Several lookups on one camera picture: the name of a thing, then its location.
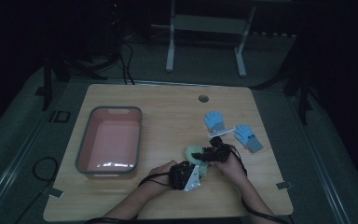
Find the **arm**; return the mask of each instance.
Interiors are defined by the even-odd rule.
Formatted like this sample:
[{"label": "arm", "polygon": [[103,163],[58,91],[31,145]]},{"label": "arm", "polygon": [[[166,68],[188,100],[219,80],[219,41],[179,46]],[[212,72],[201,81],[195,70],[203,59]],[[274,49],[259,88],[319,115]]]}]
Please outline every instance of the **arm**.
[{"label": "arm", "polygon": [[[233,153],[230,153],[226,162],[215,161],[211,162],[211,165],[219,169],[222,174],[225,175],[239,189],[241,197],[249,207],[259,213],[274,216],[242,170],[241,164],[237,161],[237,158],[233,155]],[[249,214],[249,217],[254,224],[276,223],[252,214]]]},{"label": "arm", "polygon": [[[177,164],[176,161],[170,161],[151,170],[149,175],[169,172],[170,168],[175,164]],[[153,180],[158,181],[164,185],[169,184],[167,175],[157,176],[153,178]],[[171,188],[170,186],[164,185],[160,185],[156,182],[146,181],[142,186],[127,196],[121,203],[106,213],[104,217],[113,217],[118,219],[132,219],[136,217],[141,209],[147,204],[147,202]]]}]

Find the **wire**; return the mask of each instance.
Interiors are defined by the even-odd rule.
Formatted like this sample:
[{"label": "wire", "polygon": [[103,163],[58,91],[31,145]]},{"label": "wire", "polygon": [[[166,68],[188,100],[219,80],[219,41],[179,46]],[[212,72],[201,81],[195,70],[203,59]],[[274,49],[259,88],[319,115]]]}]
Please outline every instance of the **wire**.
[{"label": "wire", "polygon": [[113,217],[96,217],[90,220],[87,220],[84,224],[94,224],[94,223],[133,223],[135,220],[123,220]]},{"label": "wire", "polygon": [[295,224],[295,221],[293,220],[292,216],[290,216],[290,215],[288,215],[288,216],[289,216],[289,218],[290,218],[290,222],[291,222],[292,224]]},{"label": "wire", "polygon": [[168,175],[170,172],[166,172],[166,173],[161,173],[161,174],[153,174],[153,175],[148,175],[147,177],[145,177],[141,183],[139,183],[138,187],[143,185],[146,181],[153,181],[153,182],[156,182],[160,185],[165,185],[165,184],[162,184],[162,183],[159,183],[158,181],[156,180],[152,180],[153,178],[157,177],[157,176],[161,176],[161,175]]},{"label": "wire", "polygon": [[[230,147],[231,152],[234,154],[234,156],[235,156],[235,157],[237,158],[237,160],[240,162],[243,171],[244,171],[245,174],[247,175],[247,171],[246,171],[246,169],[245,169],[245,166],[243,165],[240,152],[239,152],[234,146],[232,146],[232,145],[229,145],[229,144],[225,144],[225,145],[227,145],[227,146]],[[277,223],[289,224],[289,223],[286,222],[285,220],[280,219],[280,218],[278,218],[278,217],[274,217],[274,216],[270,216],[270,215],[267,215],[267,214],[264,214],[264,213],[256,212],[255,210],[253,210],[252,208],[250,208],[250,207],[245,203],[245,201],[243,200],[242,197],[241,197],[241,202],[242,202],[243,207],[244,207],[244,208],[246,209],[246,211],[248,211],[250,214],[253,214],[253,215],[257,216],[257,217],[262,217],[262,218],[265,218],[265,219],[268,219],[268,220],[271,220],[271,221],[274,221],[274,222],[277,222]]]},{"label": "wire", "polygon": [[133,79],[132,79],[132,76],[131,76],[131,74],[130,74],[130,64],[131,64],[131,60],[132,60],[132,55],[133,55],[133,50],[132,50],[132,47],[129,45],[129,44],[127,44],[127,43],[125,43],[125,42],[123,42],[122,43],[123,45],[125,45],[125,46],[127,46],[129,49],[130,49],[130,58],[129,58],[129,60],[128,60],[128,62],[127,62],[127,64],[125,64],[124,63],[124,59],[123,59],[123,56],[120,54],[120,56],[119,56],[119,59],[121,60],[121,63],[122,63],[122,65],[123,65],[123,79],[124,79],[124,83],[127,85],[127,76],[128,76],[128,78],[130,79],[130,81],[131,81],[131,84],[132,85],[135,85],[135,82],[133,81]]},{"label": "wire", "polygon": [[[154,35],[151,35],[150,38],[155,38],[155,37],[158,37],[160,35],[164,35],[166,33],[168,33],[170,31],[170,29],[164,29],[163,31],[160,31]],[[132,33],[131,35],[127,35],[126,37],[124,37],[123,39],[127,42],[132,42],[132,43],[144,43],[146,40],[142,37],[139,37],[138,36],[138,39],[135,39],[135,38],[132,38],[132,37],[137,37],[138,35],[138,32],[134,32]]]},{"label": "wire", "polygon": [[[45,178],[41,175],[39,175],[36,171],[36,168],[37,166],[39,165],[39,163],[41,163],[42,161],[47,161],[47,160],[50,160],[50,161],[53,161],[54,162],[54,171],[53,171],[53,174],[49,177],[49,178]],[[20,223],[21,219],[24,217],[24,215],[28,212],[28,210],[32,207],[32,205],[34,205],[34,203],[37,201],[37,199],[40,198],[40,196],[43,195],[43,192],[50,186],[51,182],[53,182],[57,176],[57,173],[58,173],[58,162],[56,159],[52,158],[52,157],[45,157],[39,161],[37,161],[34,166],[33,166],[33,175],[36,179],[38,180],[41,180],[41,181],[44,181],[44,182],[48,182],[46,184],[46,186],[40,190],[36,196],[34,196],[34,198],[31,200],[31,202],[27,205],[27,207],[22,211],[22,213],[20,214],[19,218],[17,218],[16,220],[16,224]]]}]

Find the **white object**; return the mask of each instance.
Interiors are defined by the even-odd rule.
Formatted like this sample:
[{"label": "white object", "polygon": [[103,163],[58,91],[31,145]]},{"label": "white object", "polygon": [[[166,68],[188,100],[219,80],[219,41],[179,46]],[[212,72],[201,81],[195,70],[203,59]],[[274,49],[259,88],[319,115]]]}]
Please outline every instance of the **white object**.
[{"label": "white object", "polygon": [[213,131],[212,133],[208,134],[209,138],[213,138],[213,137],[217,137],[220,135],[223,135],[225,133],[231,133],[235,131],[235,127],[231,128],[231,129],[223,129],[223,130],[219,130],[219,131]]},{"label": "white object", "polygon": [[200,166],[196,165],[193,172],[191,173],[190,178],[187,180],[184,191],[191,191],[201,186],[200,183]]},{"label": "white object", "polygon": [[190,30],[201,32],[214,32],[224,34],[241,35],[240,44],[234,48],[235,58],[240,77],[246,77],[245,63],[242,57],[242,51],[246,38],[255,15],[256,7],[252,7],[246,20],[191,16],[175,13],[175,0],[171,1],[171,24],[170,24],[170,45],[168,47],[166,71],[173,71],[173,61],[175,54],[174,34],[175,30]]}]

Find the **light blue object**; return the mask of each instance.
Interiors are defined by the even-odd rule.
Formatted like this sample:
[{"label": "light blue object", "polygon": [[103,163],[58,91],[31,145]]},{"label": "light blue object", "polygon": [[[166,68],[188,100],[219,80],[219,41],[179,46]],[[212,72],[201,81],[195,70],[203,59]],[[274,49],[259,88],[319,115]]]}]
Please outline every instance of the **light blue object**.
[{"label": "light blue object", "polygon": [[223,130],[220,130],[220,131],[213,131],[212,133],[208,134],[208,137],[209,138],[214,138],[214,137],[221,136],[223,134],[231,133],[231,132],[234,132],[234,131],[235,131],[235,128],[223,129]]},{"label": "light blue object", "polygon": [[249,125],[237,125],[235,137],[253,153],[263,148]]},{"label": "light blue object", "polygon": [[210,133],[225,129],[223,115],[217,111],[211,111],[205,114],[204,122]]}]

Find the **green object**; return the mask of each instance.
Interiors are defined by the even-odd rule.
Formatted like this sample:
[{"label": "green object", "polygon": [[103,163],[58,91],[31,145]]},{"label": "green object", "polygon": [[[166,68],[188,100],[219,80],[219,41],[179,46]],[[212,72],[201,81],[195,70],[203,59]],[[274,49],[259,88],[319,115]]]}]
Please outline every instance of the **green object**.
[{"label": "green object", "polygon": [[206,176],[208,174],[209,162],[194,159],[194,157],[191,155],[193,153],[203,153],[202,147],[198,147],[198,146],[187,147],[186,151],[185,151],[185,154],[186,154],[186,159],[190,163],[193,163],[193,164],[196,164],[196,165],[200,166],[200,170],[199,170],[200,176]]}]

